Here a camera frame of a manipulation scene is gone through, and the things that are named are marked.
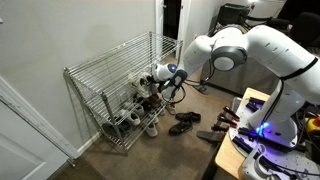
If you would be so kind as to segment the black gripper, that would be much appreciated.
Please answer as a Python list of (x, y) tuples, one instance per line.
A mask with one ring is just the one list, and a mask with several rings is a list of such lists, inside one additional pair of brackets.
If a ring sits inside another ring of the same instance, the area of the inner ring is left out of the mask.
[(160, 93), (161, 87), (165, 84), (164, 81), (156, 81), (152, 76), (148, 76), (147, 81), (153, 94)]

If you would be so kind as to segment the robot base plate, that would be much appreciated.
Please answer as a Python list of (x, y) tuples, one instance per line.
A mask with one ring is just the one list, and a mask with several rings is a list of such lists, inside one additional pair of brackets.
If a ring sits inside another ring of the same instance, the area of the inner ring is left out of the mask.
[(248, 100), (235, 97), (231, 109), (236, 111), (240, 122), (236, 128), (229, 129), (233, 146), (244, 157), (240, 164), (241, 175), (245, 180), (320, 180), (319, 165), (307, 158), (305, 153), (285, 149), (259, 140), (254, 133), (241, 134), (248, 128), (248, 117), (252, 111), (245, 107)]

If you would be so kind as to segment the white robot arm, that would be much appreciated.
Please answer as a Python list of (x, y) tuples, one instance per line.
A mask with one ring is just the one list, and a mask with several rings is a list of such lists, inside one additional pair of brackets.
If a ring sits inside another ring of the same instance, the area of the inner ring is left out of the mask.
[(320, 104), (320, 60), (284, 33), (266, 25), (247, 32), (227, 26), (209, 37), (201, 35), (189, 45), (176, 65), (159, 65), (152, 80), (162, 96), (172, 99), (182, 83), (207, 61), (219, 71), (245, 66), (246, 79), (262, 80), (269, 72), (277, 81), (271, 97), (248, 118), (259, 137), (292, 148), (298, 128), (291, 116), (305, 102)]

